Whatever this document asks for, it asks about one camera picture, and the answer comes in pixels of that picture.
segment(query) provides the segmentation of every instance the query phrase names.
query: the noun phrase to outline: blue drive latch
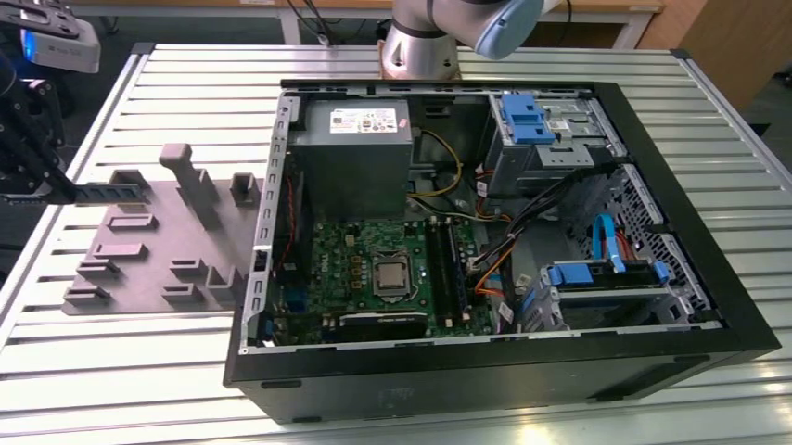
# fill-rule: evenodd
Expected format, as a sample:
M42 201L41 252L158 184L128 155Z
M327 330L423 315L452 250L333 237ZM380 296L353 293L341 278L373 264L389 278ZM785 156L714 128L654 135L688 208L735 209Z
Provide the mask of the blue drive latch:
M512 129L516 144L552 144L556 134L546 124L546 111L536 105L534 95L504 95L503 116Z

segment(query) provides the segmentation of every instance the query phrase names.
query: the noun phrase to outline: metal table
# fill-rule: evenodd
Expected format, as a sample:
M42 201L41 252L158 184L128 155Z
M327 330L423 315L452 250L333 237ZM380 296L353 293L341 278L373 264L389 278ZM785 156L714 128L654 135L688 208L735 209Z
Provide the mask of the metal table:
M461 60L467 79L623 85L785 349L634 402L280 426L221 384L229 312L61 312L105 209L50 207L0 294L3 443L790 441L792 181L700 69L664 51L532 49L500 62L463 51ZM377 75L375 47L160 45L130 57L70 174L106 181L134 168L165 178L161 144L189 142L212 178L262 177L278 81Z

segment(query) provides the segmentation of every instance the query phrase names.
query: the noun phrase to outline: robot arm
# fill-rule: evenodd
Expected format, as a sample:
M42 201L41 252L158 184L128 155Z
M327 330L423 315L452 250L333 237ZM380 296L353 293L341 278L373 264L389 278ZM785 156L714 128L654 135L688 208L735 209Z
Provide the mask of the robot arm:
M560 1L396 0L395 25L381 56L387 77L455 77L457 41L488 58L505 58Z

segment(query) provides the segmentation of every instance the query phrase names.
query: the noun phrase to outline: yellow wire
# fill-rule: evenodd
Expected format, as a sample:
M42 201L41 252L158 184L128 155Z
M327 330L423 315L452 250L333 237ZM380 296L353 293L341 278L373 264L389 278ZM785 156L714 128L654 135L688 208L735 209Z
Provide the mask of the yellow wire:
M437 141L441 143L441 146L444 146L447 151L451 153L451 156L455 157L455 162L457 162L457 176L455 176L453 183L451 183L451 185L447 188L444 188L443 190L436 190L433 192L409 193L408 196L409 197L440 197L443 194L451 192L455 189L455 187L460 183L460 180L463 179L463 162L460 161L457 152L451 147L447 140L436 132L433 132L431 130L421 130L421 133L427 133L427 134L435 136Z
M487 281L487 277L493 274L493 272L496 271L496 269L500 266L500 264L504 262L504 260L507 260L507 257L512 254L512 251L515 250L515 246L516 245L517 245L517 243L513 243L512 244L512 247L509 248L509 250L507 250L504 252L504 254L497 259L496 264L493 264L493 267L491 267L489 271L487 271L487 273L484 274L484 277L481 278L480 282L476 284L476 291L477 292L481 291L481 287L484 286L484 282Z

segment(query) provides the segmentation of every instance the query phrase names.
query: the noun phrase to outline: wooden surface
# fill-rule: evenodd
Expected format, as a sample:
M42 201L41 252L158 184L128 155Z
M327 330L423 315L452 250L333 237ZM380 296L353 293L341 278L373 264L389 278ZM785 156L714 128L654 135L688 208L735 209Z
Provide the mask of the wooden surface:
M289 7L286 0L272 0L272 5L244 5L242 0L67 0L78 5L134 5L134 6L253 6ZM302 0L293 0L296 6L305 6ZM314 0L317 7L391 9L393 0ZM572 0L574 12L626 13L662 12L663 0ZM564 1L555 12L567 12Z
M639 49L679 48L708 0L666 0L664 13L652 18Z
M792 60L792 1L667 0L639 48L684 48L733 105L747 107Z

